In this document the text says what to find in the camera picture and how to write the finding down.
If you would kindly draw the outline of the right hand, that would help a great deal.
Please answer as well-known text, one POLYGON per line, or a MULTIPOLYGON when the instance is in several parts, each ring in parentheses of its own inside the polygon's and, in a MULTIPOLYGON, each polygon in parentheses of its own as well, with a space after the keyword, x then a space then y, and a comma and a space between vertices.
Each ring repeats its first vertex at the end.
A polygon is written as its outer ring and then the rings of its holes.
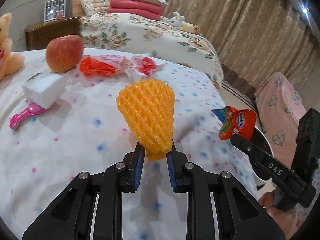
POLYGON ((298 208, 295 207, 291 213, 287 213, 273 206, 274 192, 264 193, 258 200, 267 213, 275 220, 285 234, 286 239, 290 239, 298 231, 298 208))

